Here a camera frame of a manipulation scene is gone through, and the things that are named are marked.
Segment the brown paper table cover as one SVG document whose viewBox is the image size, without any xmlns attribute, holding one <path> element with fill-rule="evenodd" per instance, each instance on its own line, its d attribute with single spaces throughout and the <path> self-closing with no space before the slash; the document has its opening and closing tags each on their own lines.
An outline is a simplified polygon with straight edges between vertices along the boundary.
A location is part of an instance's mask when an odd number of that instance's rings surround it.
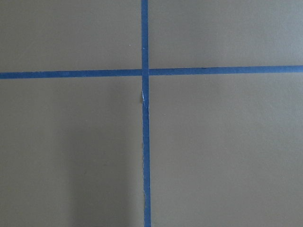
<svg viewBox="0 0 303 227">
<path fill-rule="evenodd" d="M 300 227 L 300 0 L 3 0 L 3 227 Z"/>
</svg>

